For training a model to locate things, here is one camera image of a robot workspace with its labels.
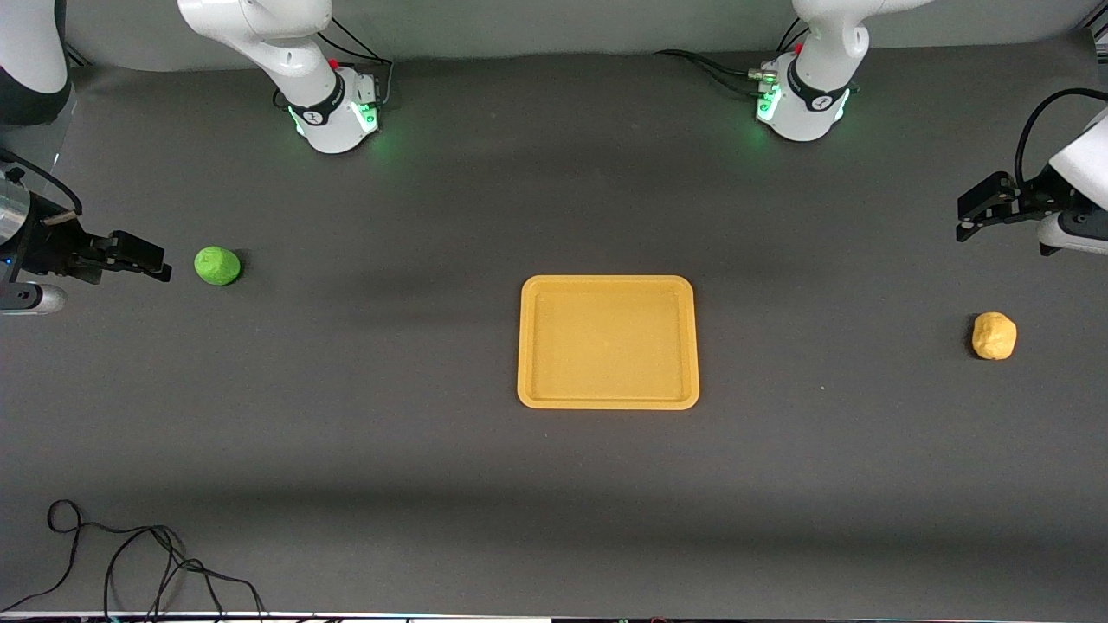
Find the yellow plastic tray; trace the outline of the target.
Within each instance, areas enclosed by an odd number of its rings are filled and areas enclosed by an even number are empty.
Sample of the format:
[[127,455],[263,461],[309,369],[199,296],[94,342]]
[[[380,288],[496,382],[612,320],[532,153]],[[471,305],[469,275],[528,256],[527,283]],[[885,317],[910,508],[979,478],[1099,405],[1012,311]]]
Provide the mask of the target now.
[[521,289],[519,401],[680,411],[700,396],[693,284],[677,275],[537,275]]

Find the yellow-brown potato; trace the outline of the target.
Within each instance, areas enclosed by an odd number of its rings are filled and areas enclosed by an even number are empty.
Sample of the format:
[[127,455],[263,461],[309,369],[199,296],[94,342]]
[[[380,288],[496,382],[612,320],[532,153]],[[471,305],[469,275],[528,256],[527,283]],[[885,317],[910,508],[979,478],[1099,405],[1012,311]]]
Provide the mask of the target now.
[[984,360],[1006,360],[1015,351],[1018,328],[1001,312],[985,312],[975,317],[970,334],[970,347]]

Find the green apple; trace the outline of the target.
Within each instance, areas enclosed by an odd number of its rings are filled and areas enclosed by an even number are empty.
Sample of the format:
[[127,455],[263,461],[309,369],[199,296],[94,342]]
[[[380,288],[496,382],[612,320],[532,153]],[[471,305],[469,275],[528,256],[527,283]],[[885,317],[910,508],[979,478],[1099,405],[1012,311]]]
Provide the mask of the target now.
[[227,248],[206,246],[196,253],[193,267],[201,280],[213,286],[227,286],[242,276],[242,261]]

